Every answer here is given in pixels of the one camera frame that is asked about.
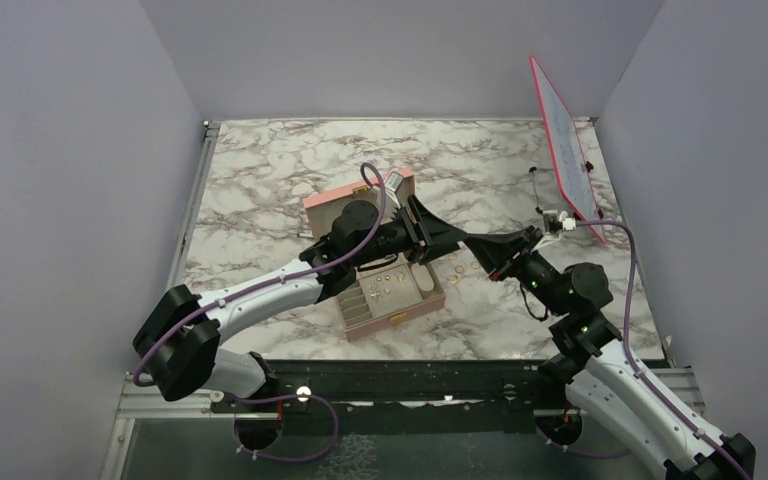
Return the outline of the pink jewelry box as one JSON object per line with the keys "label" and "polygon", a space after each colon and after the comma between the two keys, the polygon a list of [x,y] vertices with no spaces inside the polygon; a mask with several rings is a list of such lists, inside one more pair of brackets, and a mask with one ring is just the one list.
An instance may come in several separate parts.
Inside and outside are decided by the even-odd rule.
{"label": "pink jewelry box", "polygon": [[[332,224],[353,201],[366,201],[378,208],[381,192],[364,181],[315,193],[303,199],[308,225],[318,239],[332,230]],[[412,266],[403,254],[373,260],[363,266],[355,282],[334,300],[345,336],[358,341],[404,322],[441,310],[446,293],[439,277],[434,276],[435,291],[422,296],[417,289]]]}

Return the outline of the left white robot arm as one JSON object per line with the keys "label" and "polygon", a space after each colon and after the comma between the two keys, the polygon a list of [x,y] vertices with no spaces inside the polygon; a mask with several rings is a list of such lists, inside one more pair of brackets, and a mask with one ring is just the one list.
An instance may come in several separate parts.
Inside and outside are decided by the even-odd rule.
{"label": "left white robot arm", "polygon": [[429,212],[415,196],[391,220],[381,207],[352,200],[330,231],[278,270],[230,289],[196,294],[185,285],[167,290],[132,342],[138,387],[156,386],[180,400],[210,380],[228,377],[250,410],[273,401],[274,384],[257,354],[227,356],[222,343],[242,330],[347,290],[365,265],[392,255],[426,264],[458,249],[467,233]]}

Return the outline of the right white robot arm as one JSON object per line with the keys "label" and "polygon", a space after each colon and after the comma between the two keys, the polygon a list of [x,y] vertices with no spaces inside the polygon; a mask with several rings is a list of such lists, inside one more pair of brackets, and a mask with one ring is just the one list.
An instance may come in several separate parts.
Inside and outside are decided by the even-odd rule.
{"label": "right white robot arm", "polygon": [[537,380],[539,398],[569,401],[623,442],[655,479],[750,479],[756,450],[688,406],[635,354],[603,314],[613,295],[600,265],[556,269],[538,251],[540,230],[469,234],[464,243],[490,280],[516,279],[558,320],[559,353]]}

